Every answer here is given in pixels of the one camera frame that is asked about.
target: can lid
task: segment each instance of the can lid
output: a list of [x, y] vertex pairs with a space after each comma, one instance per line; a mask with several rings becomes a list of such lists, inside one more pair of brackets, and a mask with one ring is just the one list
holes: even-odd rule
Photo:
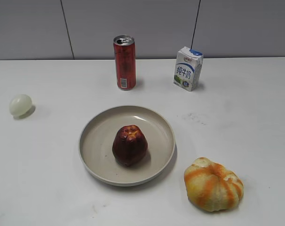
[[120, 35], [113, 39], [113, 43], [118, 46], [129, 46], [134, 43], [134, 38], [129, 35]]

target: gray wall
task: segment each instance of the gray wall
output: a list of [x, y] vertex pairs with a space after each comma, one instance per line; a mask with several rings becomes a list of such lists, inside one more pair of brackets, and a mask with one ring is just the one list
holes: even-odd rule
[[[198, 3], [0, 0], [0, 59], [113, 58], [119, 34], [135, 37], [138, 58], [173, 58], [192, 43]], [[285, 0], [201, 0], [193, 48], [205, 57], [285, 56]]]

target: wall seam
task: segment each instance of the wall seam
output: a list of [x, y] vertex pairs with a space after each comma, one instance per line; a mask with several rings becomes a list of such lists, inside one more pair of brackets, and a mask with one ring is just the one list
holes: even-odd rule
[[65, 12], [64, 12], [64, 8], [63, 8], [62, 0], [60, 0], [60, 3], [61, 3], [61, 8], [62, 8], [63, 17], [64, 17], [64, 21], [65, 21], [65, 27], [66, 27], [66, 31], [67, 31], [68, 41], [69, 41], [69, 45], [71, 47], [72, 59], [75, 59], [75, 55], [73, 53], [73, 49], [72, 49], [72, 45], [71, 45], [71, 37], [69, 36], [69, 31], [68, 31], [68, 27], [67, 27], [67, 22], [66, 22], [66, 17], [65, 17]]

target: ceramic plate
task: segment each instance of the ceramic plate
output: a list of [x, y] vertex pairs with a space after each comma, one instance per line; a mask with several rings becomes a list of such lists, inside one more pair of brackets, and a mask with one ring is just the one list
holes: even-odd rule
[[[146, 156], [131, 167], [119, 165], [112, 153], [117, 131], [137, 125], [148, 142]], [[79, 140], [79, 154], [95, 178], [115, 186], [135, 186], [155, 178], [170, 162], [175, 137], [169, 123], [158, 113], [139, 106], [119, 106], [94, 117]]]

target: red apple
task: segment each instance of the red apple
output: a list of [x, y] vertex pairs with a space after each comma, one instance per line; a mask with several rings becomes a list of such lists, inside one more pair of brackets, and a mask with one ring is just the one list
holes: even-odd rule
[[138, 126], [124, 126], [117, 132], [112, 152], [116, 160], [124, 166], [139, 162], [146, 155], [147, 140]]

